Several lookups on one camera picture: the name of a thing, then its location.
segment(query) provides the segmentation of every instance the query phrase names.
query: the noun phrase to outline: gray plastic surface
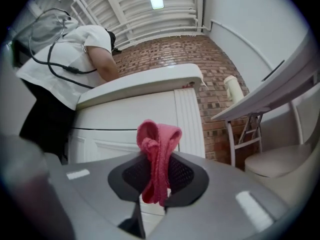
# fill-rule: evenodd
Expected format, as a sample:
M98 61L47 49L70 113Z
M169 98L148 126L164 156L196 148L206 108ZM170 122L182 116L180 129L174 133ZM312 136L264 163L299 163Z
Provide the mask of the gray plastic surface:
M148 239L162 240L165 236L166 239L184 240L211 239L212 237L218 240L238 240L259 236L256 228L236 201L236 195L242 191L249 191L274 220L280 219L288 211L287 206L279 197L239 169L198 156L181 152L175 153L203 167L209 176L209 186L194 204L187 207L168 208L166 215ZM56 183L59 182L59 186L55 186L55 188L62 205L65 203L65 210L75 226L77 237L89 238L92 237L90 234L93 232L97 234L97 231L102 229L104 233L98 234L101 237L106 234L106 231L115 234L112 239L125 237L121 236L120 229L116 226L124 219L131 217L135 203L120 200L109 187L107 178L109 172L117 165L138 155L139 153L132 153L102 161L60 167L54 165L52 167L52 170L56 170L56 167L62 170L55 173L60 175L56 175L58 180ZM51 157L48 156L47 159L50 164ZM66 177L66 173L83 169L89 170L90 174L72 180ZM87 217L86 219L82 217L84 215L78 214L76 206L88 208L86 211L84 210L87 208L81 208L82 214ZM98 226L104 224L101 221L103 218L113 225L110 225L114 228L113 230L107 229L109 226L104 225L103 228ZM86 237L83 235L84 228L81 226L85 221L91 224L86 227L92 227L91 233L85 231Z

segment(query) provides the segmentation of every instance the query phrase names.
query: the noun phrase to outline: brick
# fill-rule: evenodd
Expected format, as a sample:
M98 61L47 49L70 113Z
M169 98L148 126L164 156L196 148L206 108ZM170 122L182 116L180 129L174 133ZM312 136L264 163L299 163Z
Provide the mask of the brick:
M248 88L237 71L235 65L226 54L207 36L169 36L154 39L131 46L115 55L121 77L140 71L156 69L171 65L194 63L200 68L206 87L197 93L197 103L203 129L205 155L207 159L230 164L230 148L228 134L223 121L212 121L211 117L229 107L224 79L233 75L237 77L243 95L249 93ZM235 138L240 137L245 118L232 121ZM244 159L257 151L252 148L238 149L236 166L242 168Z

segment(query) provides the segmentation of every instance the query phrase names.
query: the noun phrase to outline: black cable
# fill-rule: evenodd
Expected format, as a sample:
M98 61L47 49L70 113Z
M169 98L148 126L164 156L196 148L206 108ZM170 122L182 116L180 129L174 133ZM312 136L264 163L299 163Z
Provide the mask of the black cable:
M55 46L55 44L57 43L57 41L61 38L61 36L62 36L63 33L64 33L64 30L65 30L65 21L66 21L65 19L64 19L63 22L62 22L62 25L63 25L63 26L62 26L62 31L61 31L60 35L59 35L58 38L54 41L54 43L52 44L52 46L51 46L50 49L49 49L47 62L38 60L38 59L34 56L34 54L33 54L33 52L32 52L32 49L31 49L31 39L32 39L33 32L34 32L33 25L39 20L39 18L40 18L43 14L45 14L45 13L47 13L47 12L49 12L49 11L52 11L52 10L58 10L58 11L64 12L64 13L66 13L66 14L68 15L68 19L71 18L70 14L69 14L67 11L65 11L65 10L63 10L63 9L59 9L59 8L51 8L51 9L48 9L48 10L44 11L40 16L38 16L38 18L33 22L32 26L31 26L31 34L30 34L30 38L29 38L29 42L28 42L28 48L29 48L29 52L30 52L30 55L31 55L32 59L33 59L35 62L39 63L39 64L48 65L50 72L51 72L55 77L57 77L57 78L60 78L60 79L63 79L63 80L65 80L65 81L74 83L74 84L76 84L76 85L78 85L78 86L82 86L82 87L85 87L85 88L88 88L88 89L93 89L93 87L91 87L91 86L88 86L88 85L85 85L85 84L76 82L76 81L74 81L74 80L71 80L71 79L68 79L68 78L66 78L66 77L63 77L63 76L60 76L60 75L56 74L56 72L54 72L54 70L53 70L52 67L51 67L51 66L60 67L60 68L63 68L64 70L66 70L66 71L68 71L68 72L70 72L70 73L79 74L79 75L89 74L89 73L92 73L92 72L94 72L94 71L97 70L97 69L94 69L94 70L91 70L91 71L80 71L80 70L77 69L76 67L66 66L66 65L59 64L59 63L50 62L52 49L53 49L53 47Z

